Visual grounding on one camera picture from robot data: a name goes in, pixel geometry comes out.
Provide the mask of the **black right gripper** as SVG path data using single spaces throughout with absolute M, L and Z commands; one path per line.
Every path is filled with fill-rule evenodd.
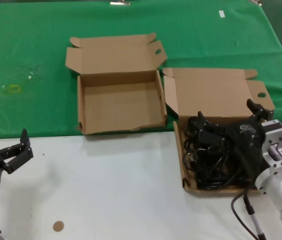
M 227 125 L 227 140 L 230 146 L 230 155 L 233 162 L 251 180 L 255 180 L 259 175 L 262 166 L 262 145 L 264 135 L 261 130 L 260 121 L 271 121 L 273 111 L 265 109 L 261 104 L 254 103 L 252 99 L 246 102 L 251 111 L 251 118 L 246 118 L 231 122 Z M 201 111 L 197 116 L 197 133 L 200 143 L 223 148 L 225 146 L 224 124 L 209 122 Z

